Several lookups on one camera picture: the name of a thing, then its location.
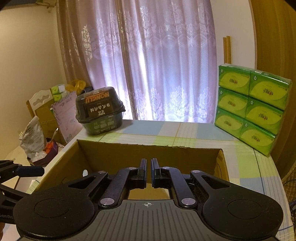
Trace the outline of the white crinkled plastic bag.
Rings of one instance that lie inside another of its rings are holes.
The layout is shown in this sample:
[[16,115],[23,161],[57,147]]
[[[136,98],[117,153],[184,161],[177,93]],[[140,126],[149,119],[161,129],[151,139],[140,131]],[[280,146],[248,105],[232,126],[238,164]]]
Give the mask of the white crinkled plastic bag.
[[43,151],[46,146],[46,138],[37,116],[32,118],[19,140],[20,147],[25,151],[29,159],[32,159],[36,153]]

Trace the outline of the dark open gift box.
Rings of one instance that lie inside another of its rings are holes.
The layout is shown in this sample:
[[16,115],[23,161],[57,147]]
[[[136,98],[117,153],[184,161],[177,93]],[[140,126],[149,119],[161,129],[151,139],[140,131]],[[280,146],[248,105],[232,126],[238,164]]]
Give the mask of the dark open gift box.
[[31,166],[47,166],[58,154],[59,147],[57,143],[53,140],[48,142],[40,152],[36,152],[34,156],[29,160]]

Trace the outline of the brown cardboard box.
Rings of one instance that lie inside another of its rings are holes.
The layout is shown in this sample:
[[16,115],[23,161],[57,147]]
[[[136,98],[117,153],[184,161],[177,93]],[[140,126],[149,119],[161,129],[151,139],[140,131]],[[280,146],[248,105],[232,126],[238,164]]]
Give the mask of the brown cardboard box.
[[90,174],[106,171],[114,175],[123,168],[139,167],[141,159],[146,159],[149,165],[153,158],[157,158],[161,167],[175,167],[183,174],[200,170],[229,180],[221,148],[148,146],[77,140],[70,147],[65,147],[46,166],[45,174],[35,190],[46,190],[81,178],[84,170]]

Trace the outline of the brown cardboard carton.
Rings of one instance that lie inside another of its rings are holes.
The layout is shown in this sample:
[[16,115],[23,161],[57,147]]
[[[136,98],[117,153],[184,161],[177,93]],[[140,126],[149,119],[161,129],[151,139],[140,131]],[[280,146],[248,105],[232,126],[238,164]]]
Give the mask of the brown cardboard carton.
[[59,128],[52,108],[46,105],[41,106],[36,109],[36,115],[39,118],[39,123],[45,138],[51,139],[55,133],[55,130]]

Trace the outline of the plaid tablecloth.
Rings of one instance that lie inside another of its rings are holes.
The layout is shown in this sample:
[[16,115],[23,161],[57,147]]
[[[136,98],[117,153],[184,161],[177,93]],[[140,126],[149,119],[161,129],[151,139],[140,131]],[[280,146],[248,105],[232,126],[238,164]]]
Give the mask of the plaid tablecloth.
[[124,120],[117,130],[98,136],[81,131],[46,166],[29,192],[79,178],[84,170],[114,174],[138,166],[143,158],[157,158],[161,166],[182,173],[201,170],[273,198],[284,213],[277,238],[294,239],[287,197],[273,159],[208,123]]

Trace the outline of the dark food container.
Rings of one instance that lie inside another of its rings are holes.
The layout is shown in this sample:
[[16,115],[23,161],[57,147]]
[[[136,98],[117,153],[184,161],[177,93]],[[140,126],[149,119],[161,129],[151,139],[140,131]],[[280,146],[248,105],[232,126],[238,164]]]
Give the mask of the dark food container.
[[122,125],[125,106],[113,87],[104,87],[76,98],[76,119],[91,136],[115,130]]

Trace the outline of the green tissue pack stack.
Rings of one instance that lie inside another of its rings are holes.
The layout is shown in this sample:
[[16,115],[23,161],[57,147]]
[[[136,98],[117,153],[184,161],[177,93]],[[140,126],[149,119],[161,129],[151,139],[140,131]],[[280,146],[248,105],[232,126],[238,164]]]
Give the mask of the green tissue pack stack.
[[269,156],[283,124],[292,81],[230,64],[218,70],[215,126]]

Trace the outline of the lace curtain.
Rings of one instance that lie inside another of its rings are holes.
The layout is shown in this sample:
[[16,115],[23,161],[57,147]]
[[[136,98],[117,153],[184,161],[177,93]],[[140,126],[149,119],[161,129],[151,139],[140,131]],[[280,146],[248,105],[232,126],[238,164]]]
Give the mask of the lace curtain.
[[57,1],[56,7],[68,82],[114,87],[127,119],[214,121],[210,1]]

